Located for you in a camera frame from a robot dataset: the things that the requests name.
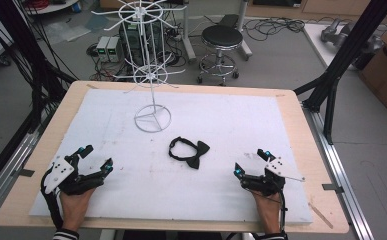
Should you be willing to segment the black foot pedal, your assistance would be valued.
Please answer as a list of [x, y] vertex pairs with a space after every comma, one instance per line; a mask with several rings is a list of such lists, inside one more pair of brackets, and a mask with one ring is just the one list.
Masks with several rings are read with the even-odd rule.
[[237, 14], [227, 14], [219, 21], [219, 25], [236, 28], [239, 16]]

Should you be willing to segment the aluminium rail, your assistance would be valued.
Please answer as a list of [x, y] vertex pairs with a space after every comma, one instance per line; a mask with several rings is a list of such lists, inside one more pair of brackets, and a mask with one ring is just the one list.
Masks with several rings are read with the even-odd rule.
[[0, 153], [0, 199], [19, 176], [19, 171], [24, 169], [52, 116], [52, 113], [43, 112], [35, 125], [33, 113], [29, 113]]
[[323, 161], [328, 168], [332, 184], [342, 186], [344, 189], [344, 193], [336, 195], [340, 200], [348, 225], [353, 229], [357, 240], [375, 240], [337, 150], [324, 136], [323, 118], [318, 112], [312, 112], [305, 107], [302, 109], [315, 135], [316, 142], [322, 149]]

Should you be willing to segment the person's left hand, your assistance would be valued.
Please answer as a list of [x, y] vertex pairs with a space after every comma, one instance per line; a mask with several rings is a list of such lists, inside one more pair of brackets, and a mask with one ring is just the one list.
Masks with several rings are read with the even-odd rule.
[[94, 193], [94, 189], [90, 189], [80, 195], [60, 194], [61, 206], [63, 208], [63, 225], [67, 230], [77, 232], [84, 222], [89, 201]]

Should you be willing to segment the white foam mat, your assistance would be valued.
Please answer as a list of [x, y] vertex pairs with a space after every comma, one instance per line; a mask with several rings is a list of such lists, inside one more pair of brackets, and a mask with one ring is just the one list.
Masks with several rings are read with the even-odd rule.
[[[112, 158], [114, 169], [90, 201], [90, 217], [252, 222], [257, 214], [250, 193], [233, 171], [261, 175], [268, 150], [291, 166], [296, 164], [277, 97], [199, 94], [180, 88], [156, 92], [155, 101], [172, 114], [168, 128], [157, 133], [139, 130], [136, 112], [151, 103], [143, 90], [89, 90], [66, 131], [56, 155], [63, 158], [79, 147], [94, 150], [80, 162], [83, 174], [95, 172]], [[170, 142], [182, 137], [202, 141], [210, 150], [198, 170], [171, 158]], [[196, 151], [181, 142], [172, 148], [179, 157]]]

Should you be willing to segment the black metal frame stand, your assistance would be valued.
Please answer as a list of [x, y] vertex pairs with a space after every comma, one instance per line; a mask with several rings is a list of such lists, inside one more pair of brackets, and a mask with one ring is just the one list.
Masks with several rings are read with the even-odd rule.
[[60, 103], [76, 78], [48, 61], [29, 25], [28, 16], [19, 0], [0, 0], [0, 44], [16, 63], [31, 87], [32, 110], [0, 153], [0, 172], [27, 133], [40, 125], [41, 113]]
[[321, 104], [326, 102], [323, 136], [330, 145], [333, 144], [332, 125], [338, 83], [364, 43], [386, 16], [387, 0], [370, 0], [326, 70], [315, 80], [294, 90], [296, 95], [312, 90], [311, 95], [303, 101], [305, 108], [311, 112], [319, 112]]

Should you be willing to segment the black round stool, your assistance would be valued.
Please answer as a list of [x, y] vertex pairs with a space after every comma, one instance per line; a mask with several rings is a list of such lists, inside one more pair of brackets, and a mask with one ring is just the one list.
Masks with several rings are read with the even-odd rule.
[[239, 48], [243, 41], [242, 34], [235, 28], [214, 25], [203, 30], [201, 35], [202, 42], [214, 49], [213, 53], [208, 53], [201, 58], [199, 62], [200, 74], [197, 82], [203, 82], [203, 76], [220, 77], [221, 86], [226, 85], [226, 77], [231, 75], [233, 78], [239, 77], [238, 68], [233, 58], [225, 54], [225, 51], [231, 51]]

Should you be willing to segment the thin wooden stick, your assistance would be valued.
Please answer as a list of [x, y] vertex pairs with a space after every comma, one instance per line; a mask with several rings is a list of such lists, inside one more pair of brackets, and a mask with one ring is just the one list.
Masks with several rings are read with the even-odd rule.
[[325, 217], [325, 215], [318, 210], [312, 203], [308, 202], [308, 206], [313, 210], [313, 212], [330, 228], [333, 229], [333, 224]]

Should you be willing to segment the black bow tie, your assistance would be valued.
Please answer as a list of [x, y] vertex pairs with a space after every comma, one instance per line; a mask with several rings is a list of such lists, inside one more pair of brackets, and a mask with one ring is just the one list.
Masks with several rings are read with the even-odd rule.
[[[181, 142], [183, 144], [186, 144], [190, 147], [192, 147], [196, 153], [193, 156], [190, 157], [179, 157], [172, 153], [172, 148], [176, 145], [177, 142]], [[168, 154], [171, 158], [178, 160], [178, 161], [184, 161], [187, 163], [187, 165], [190, 168], [198, 170], [200, 167], [200, 157], [206, 154], [210, 150], [210, 146], [202, 141], [198, 141], [196, 144], [191, 142], [188, 139], [177, 137], [173, 139], [169, 144], [169, 150]]]

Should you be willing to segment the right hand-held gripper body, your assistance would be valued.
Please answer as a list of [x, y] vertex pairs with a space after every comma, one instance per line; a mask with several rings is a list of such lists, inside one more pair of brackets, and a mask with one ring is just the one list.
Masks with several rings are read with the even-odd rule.
[[246, 190], [258, 191], [263, 196], [280, 192], [284, 188], [286, 179], [305, 181], [305, 177], [296, 168], [281, 158], [266, 162], [263, 175], [249, 175], [246, 172], [245, 175], [246, 180], [240, 182], [241, 187]]

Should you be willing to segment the white wire display rack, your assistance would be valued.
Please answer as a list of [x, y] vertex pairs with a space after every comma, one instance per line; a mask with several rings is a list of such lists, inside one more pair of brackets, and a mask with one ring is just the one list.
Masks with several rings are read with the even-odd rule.
[[[183, 70], [174, 73], [167, 70], [167, 63], [172, 57], [166, 55], [163, 30], [164, 26], [176, 29], [176, 26], [164, 20], [164, 13], [167, 8], [162, 6], [166, 0], [144, 1], [138, 0], [125, 2], [118, 0], [121, 6], [117, 10], [96, 12], [95, 15], [116, 14], [119, 21], [113, 26], [106, 28], [110, 31], [117, 26], [123, 29], [126, 53], [126, 63], [131, 67], [132, 74], [126, 75], [131, 78], [135, 86], [134, 90], [147, 89], [151, 93], [151, 103], [141, 107], [134, 116], [136, 127], [147, 133], [157, 133], [168, 128], [172, 122], [171, 111], [164, 105], [155, 101], [155, 89], [167, 85], [175, 88], [167, 82], [170, 75], [183, 73]], [[134, 25], [137, 28], [137, 39], [140, 44], [141, 64], [137, 64], [133, 57], [133, 51], [129, 42], [127, 27]]]

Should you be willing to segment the grey power supply unit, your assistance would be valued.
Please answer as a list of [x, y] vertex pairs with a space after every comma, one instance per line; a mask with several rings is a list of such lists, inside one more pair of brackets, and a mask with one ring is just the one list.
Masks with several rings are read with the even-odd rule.
[[100, 38], [99, 42], [97, 43], [96, 51], [98, 53], [98, 57], [99, 57], [101, 62], [109, 62], [110, 61], [109, 54], [107, 51], [107, 46], [108, 46], [109, 40], [110, 40], [110, 38], [108, 36], [102, 36]]
[[118, 37], [111, 37], [107, 44], [107, 53], [110, 62], [119, 62], [122, 56], [120, 46], [120, 39]]

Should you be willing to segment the person's right hand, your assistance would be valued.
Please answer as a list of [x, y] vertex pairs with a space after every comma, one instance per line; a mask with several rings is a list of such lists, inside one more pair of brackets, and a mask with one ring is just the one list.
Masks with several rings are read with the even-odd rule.
[[259, 192], [253, 191], [252, 196], [256, 203], [264, 233], [280, 233], [279, 212], [281, 203], [279, 194], [275, 193], [269, 196], [263, 196]]

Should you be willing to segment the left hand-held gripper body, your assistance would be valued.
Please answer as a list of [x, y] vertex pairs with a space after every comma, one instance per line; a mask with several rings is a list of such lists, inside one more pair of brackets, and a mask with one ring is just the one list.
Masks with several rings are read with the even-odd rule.
[[42, 179], [42, 192], [51, 194], [56, 189], [67, 195], [80, 195], [104, 184], [105, 173], [98, 171], [89, 175], [80, 175], [78, 163], [80, 154], [58, 158], [45, 173]]

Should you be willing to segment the black computer tower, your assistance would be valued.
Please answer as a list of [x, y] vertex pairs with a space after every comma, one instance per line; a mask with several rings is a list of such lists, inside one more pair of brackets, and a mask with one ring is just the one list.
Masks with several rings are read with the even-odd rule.
[[125, 58], [142, 66], [145, 62], [145, 44], [148, 44], [148, 51], [151, 55], [151, 62], [154, 62], [162, 53], [162, 31], [158, 23], [150, 23], [145, 27], [146, 38], [140, 35], [140, 26], [130, 23], [123, 23], [119, 27], [119, 36], [122, 40], [122, 47]]

